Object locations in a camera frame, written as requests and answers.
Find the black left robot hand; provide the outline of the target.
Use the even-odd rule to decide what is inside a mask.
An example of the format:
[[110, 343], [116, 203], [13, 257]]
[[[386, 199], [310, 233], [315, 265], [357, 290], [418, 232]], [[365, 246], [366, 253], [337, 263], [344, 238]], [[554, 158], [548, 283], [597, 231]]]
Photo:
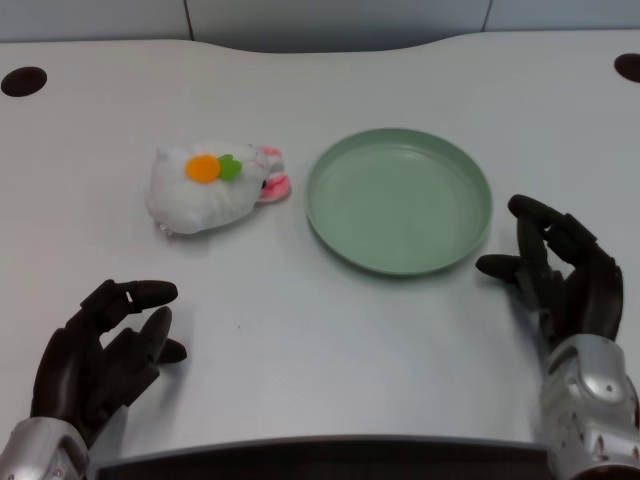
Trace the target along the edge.
[[92, 447], [111, 417], [134, 403], [159, 377], [159, 367], [187, 358], [168, 338], [176, 285], [104, 281], [51, 336], [40, 361], [32, 417], [73, 426]]

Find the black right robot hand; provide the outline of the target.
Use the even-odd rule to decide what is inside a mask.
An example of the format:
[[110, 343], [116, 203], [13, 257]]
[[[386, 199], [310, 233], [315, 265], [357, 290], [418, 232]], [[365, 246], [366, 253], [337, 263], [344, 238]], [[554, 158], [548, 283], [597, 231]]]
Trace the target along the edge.
[[615, 340], [624, 302], [615, 259], [570, 214], [524, 195], [512, 196], [508, 209], [517, 220], [519, 254], [483, 255], [476, 268], [515, 286], [539, 313], [548, 350], [576, 334]]

